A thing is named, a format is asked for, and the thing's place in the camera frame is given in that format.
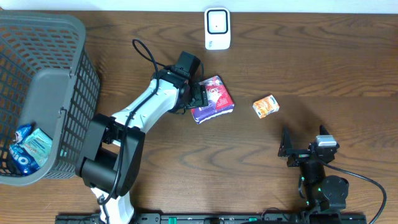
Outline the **red purple snack pack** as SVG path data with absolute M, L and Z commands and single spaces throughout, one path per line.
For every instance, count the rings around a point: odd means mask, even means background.
M 200 84 L 205 86 L 208 105 L 191 110 L 197 124 L 234 110 L 232 97 L 219 76 L 207 78 Z

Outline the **orange small snack box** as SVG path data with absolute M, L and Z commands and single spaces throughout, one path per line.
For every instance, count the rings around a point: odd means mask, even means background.
M 278 112 L 280 108 L 277 100 L 273 95 L 269 95 L 255 101 L 252 107 L 259 118 L 265 118 L 272 113 Z

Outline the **teal snack packet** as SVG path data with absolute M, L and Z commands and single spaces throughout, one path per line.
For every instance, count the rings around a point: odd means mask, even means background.
M 52 139 L 38 128 L 26 137 L 22 147 L 34 158 L 39 167 L 43 167 L 50 155 Z

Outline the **blue Oreo cookie pack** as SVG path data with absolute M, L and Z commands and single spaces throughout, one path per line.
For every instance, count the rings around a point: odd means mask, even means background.
M 32 131 L 30 124 L 19 126 L 14 133 L 14 140 L 9 146 L 14 165 L 23 176 L 31 175 L 40 169 L 35 159 L 22 147 L 22 143 L 26 140 Z

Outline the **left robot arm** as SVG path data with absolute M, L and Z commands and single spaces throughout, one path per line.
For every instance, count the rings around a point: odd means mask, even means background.
M 90 121 L 76 162 L 76 175 L 96 195 L 98 223 L 129 223 L 129 191 L 139 173 L 147 132 L 165 113 L 206 106 L 203 84 L 170 70 L 155 73 L 145 92 L 129 106 Z

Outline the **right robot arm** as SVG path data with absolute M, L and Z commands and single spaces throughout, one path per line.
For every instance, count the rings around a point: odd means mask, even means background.
M 298 191 L 307 207 L 289 220 L 299 223 L 341 223 L 346 208 L 349 183 L 337 175 L 327 176 L 325 166 L 335 159 L 340 145 L 324 126 L 306 149 L 294 148 L 287 128 L 282 130 L 279 157 L 287 158 L 288 167 L 299 167 Z

